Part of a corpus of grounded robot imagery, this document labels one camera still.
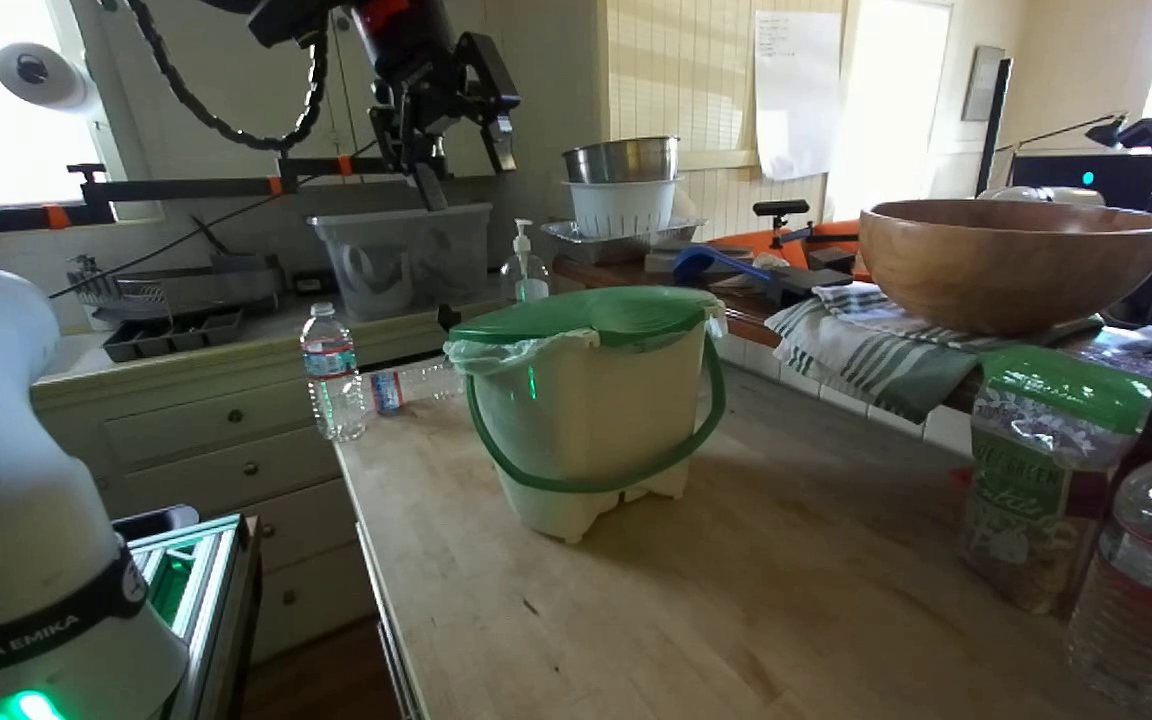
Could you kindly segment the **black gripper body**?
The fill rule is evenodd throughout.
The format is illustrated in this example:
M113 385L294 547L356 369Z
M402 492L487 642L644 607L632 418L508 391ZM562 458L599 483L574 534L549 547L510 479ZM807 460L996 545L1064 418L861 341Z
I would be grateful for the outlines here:
M371 134L390 170L442 170L438 140L455 121L479 129L482 158L510 174L510 111L518 94L492 35L461 39L399 30L367 39L371 61Z

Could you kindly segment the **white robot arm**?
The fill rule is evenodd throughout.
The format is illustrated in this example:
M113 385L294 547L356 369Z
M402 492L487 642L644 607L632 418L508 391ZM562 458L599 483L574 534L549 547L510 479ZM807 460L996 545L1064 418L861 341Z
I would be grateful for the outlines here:
M44 291L0 268L0 720L154 720L187 650L30 408L57 341Z

